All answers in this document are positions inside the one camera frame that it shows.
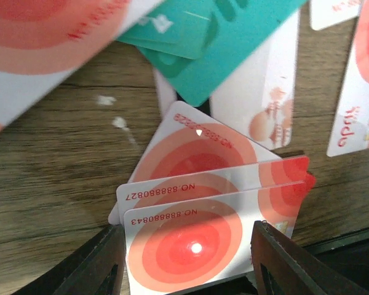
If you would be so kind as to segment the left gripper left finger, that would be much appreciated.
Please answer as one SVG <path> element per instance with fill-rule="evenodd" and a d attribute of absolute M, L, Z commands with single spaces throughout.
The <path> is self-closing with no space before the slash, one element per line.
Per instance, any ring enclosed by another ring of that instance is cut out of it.
<path fill-rule="evenodd" d="M 124 266 L 124 228 L 106 226 L 15 294 L 119 294 Z"/>

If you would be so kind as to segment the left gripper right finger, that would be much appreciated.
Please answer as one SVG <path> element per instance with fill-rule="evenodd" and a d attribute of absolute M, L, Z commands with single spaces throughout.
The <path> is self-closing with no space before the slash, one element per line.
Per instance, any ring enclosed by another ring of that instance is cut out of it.
<path fill-rule="evenodd" d="M 369 294 L 265 221 L 254 222 L 251 253 L 258 294 Z"/>

